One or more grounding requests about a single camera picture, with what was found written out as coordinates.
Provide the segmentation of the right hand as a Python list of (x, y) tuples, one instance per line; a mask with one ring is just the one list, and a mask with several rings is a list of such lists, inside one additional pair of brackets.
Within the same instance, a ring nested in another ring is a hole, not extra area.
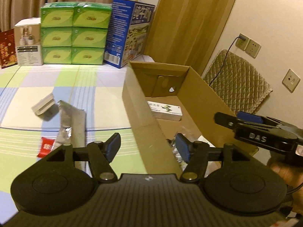
[[(271, 157), (267, 162), (275, 173), (277, 173), (284, 183), (289, 187), (296, 189), (302, 184), (302, 167), (290, 166), (283, 162), (284, 156), (275, 152), (270, 152)], [(286, 202), (282, 207), (290, 207), (292, 212), (302, 215), (302, 187), (296, 192), (286, 197)]]

